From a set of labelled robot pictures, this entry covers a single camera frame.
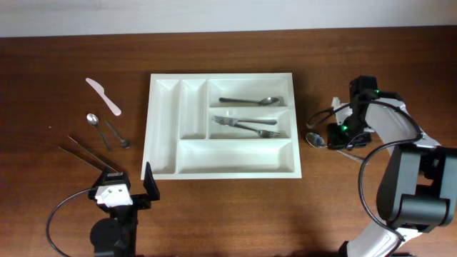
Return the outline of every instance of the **fork tines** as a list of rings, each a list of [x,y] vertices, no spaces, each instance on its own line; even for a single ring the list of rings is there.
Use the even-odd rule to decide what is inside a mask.
[[[225,118],[221,117],[221,116],[214,116],[214,121],[219,124],[224,124],[224,121],[225,121],[224,119]]]
[[[281,136],[281,133],[279,133],[279,132],[273,132],[273,131],[268,132],[268,137],[270,137],[270,138],[276,138],[279,136]]]

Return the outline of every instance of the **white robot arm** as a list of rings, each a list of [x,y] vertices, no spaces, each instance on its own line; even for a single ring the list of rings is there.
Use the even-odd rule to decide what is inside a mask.
[[[375,222],[375,217],[362,234],[345,242],[339,251],[345,257],[388,256],[412,238],[452,221],[457,150],[444,148],[426,135],[408,115],[398,94],[378,90],[376,78],[360,76],[353,80],[350,94],[349,104],[333,98],[337,122],[327,127],[330,149],[364,147],[371,142],[373,132],[384,143],[410,141],[387,148],[391,160],[376,198],[385,228]],[[417,185],[419,171],[433,180],[431,186]]]

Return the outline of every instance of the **tray compartment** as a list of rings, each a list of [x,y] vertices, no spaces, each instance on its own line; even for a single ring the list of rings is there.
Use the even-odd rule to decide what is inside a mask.
[[[184,79],[181,82],[179,138],[205,139],[206,80]]]
[[[152,86],[146,125],[146,134],[151,133],[145,140],[143,160],[149,160],[152,173],[170,174],[176,168],[179,80],[161,79],[154,81]]]
[[[294,168],[289,140],[180,141],[178,155],[178,173],[291,173]]]
[[[279,138],[291,137],[290,111],[287,108],[213,108],[209,110],[208,114],[210,139],[260,138],[254,131],[249,131],[242,128],[235,128],[231,126],[222,126],[216,123],[213,120],[215,115],[236,119],[276,119],[278,121],[276,125],[265,125],[246,122],[243,122],[241,124],[245,126],[250,126],[255,129],[266,129],[269,131],[281,132],[281,136]]]
[[[260,101],[272,96],[280,98],[279,106],[288,106],[289,103],[287,79],[210,79],[208,85],[210,107],[258,106],[249,103],[221,103],[220,97]]]

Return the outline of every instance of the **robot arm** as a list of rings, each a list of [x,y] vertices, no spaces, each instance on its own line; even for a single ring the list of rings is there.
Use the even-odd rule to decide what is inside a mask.
[[[138,211],[151,208],[151,201],[160,199],[160,192],[146,163],[143,186],[146,193],[131,195],[130,180],[126,173],[109,173],[105,168],[99,176],[89,199],[109,213],[91,229],[91,243],[95,256],[135,256]]]
[[[336,113],[336,124],[329,124],[330,149],[360,148],[371,142],[376,132],[382,142],[413,139],[421,131],[422,139],[388,147],[388,168],[378,189],[376,203],[385,224],[403,236],[403,243],[445,226],[453,218],[456,206],[457,151],[441,147],[414,126],[406,105],[396,93],[378,90],[376,78],[360,76],[350,85],[350,109]],[[333,109],[344,106],[333,99]],[[433,180],[431,186],[417,184],[419,172]],[[374,221],[356,239],[345,242],[341,256],[386,256],[398,245],[399,237]]]

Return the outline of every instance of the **white wall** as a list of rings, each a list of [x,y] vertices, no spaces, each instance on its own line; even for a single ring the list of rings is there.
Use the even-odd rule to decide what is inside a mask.
[[[0,36],[457,24],[456,0],[0,0]]]

